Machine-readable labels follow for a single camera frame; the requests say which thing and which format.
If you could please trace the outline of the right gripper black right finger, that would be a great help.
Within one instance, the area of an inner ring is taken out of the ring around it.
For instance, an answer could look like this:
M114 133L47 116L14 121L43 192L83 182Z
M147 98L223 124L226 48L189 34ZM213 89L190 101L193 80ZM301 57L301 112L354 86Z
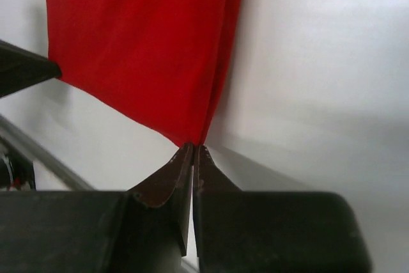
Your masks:
M199 257L246 255L246 194L205 146L197 147L194 157L193 220Z

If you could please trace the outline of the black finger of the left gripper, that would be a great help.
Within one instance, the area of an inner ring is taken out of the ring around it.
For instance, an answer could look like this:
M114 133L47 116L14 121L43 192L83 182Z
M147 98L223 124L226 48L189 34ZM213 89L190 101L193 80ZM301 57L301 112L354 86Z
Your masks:
M57 63L1 40L1 97L62 76Z

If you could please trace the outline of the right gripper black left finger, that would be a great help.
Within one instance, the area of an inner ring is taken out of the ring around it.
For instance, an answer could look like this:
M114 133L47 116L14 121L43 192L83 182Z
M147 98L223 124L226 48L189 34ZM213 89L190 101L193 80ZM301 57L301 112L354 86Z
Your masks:
M187 255L193 157L194 145L185 143L169 162L127 191L145 209L163 211L182 256Z

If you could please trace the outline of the red t shirt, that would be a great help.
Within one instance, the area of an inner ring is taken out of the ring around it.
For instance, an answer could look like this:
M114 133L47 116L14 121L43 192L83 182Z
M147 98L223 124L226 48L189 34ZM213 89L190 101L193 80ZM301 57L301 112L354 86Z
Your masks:
M170 139L203 144L242 0L46 0L62 79Z

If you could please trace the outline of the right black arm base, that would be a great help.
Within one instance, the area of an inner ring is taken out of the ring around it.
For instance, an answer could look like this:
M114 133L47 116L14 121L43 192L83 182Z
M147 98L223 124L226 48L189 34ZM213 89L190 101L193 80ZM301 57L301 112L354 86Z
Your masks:
M35 191L33 163L1 145L1 191Z

